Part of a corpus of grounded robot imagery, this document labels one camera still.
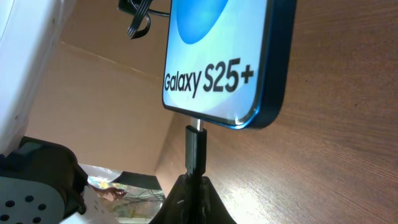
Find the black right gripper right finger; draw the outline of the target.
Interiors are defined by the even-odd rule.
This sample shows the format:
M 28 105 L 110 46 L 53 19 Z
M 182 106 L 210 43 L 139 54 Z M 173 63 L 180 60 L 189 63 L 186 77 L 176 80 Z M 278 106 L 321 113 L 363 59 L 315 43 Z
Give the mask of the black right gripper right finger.
M 236 224 L 208 177 L 200 182 L 197 208 L 199 224 Z

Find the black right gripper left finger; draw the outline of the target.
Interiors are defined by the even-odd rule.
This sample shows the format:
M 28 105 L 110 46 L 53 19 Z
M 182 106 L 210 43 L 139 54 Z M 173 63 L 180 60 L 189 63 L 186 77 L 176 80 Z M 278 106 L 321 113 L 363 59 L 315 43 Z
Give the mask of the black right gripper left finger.
M 150 224 L 192 223 L 192 188 L 187 174 L 180 175 Z

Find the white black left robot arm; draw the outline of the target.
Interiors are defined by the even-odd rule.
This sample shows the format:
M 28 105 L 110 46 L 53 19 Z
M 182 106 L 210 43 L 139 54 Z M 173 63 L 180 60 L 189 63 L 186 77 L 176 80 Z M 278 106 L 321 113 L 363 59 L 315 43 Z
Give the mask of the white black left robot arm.
M 115 223 L 67 147 L 28 137 L 30 112 L 75 3 L 1 1 L 1 222 Z

